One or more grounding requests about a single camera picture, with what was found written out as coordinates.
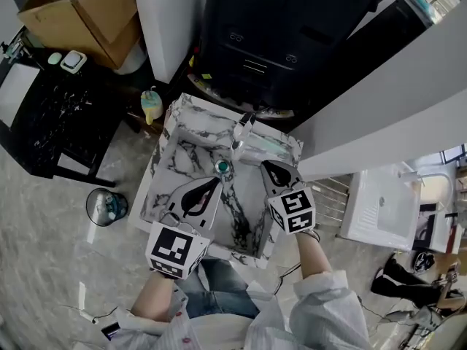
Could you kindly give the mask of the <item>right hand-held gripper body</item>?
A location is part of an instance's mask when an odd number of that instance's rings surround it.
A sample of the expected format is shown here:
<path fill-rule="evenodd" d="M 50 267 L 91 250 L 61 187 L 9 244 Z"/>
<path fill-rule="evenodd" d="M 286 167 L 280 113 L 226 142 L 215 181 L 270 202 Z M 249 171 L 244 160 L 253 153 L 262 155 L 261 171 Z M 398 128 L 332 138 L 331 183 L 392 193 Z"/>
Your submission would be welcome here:
<path fill-rule="evenodd" d="M 282 230 L 292 235 L 315 227 L 316 206 L 310 187 L 286 189 L 268 199 L 273 220 Z"/>

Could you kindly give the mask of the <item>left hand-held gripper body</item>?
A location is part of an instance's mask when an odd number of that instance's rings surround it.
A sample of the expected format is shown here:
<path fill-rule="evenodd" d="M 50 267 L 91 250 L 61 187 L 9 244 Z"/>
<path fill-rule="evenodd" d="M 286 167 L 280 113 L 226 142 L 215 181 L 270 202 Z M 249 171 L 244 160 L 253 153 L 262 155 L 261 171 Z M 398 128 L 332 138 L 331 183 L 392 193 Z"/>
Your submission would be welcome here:
<path fill-rule="evenodd" d="M 205 257 L 210 244 L 210 217 L 183 217 L 164 211 L 161 221 L 152 224 L 145 257 L 154 270 L 185 280 Z"/>

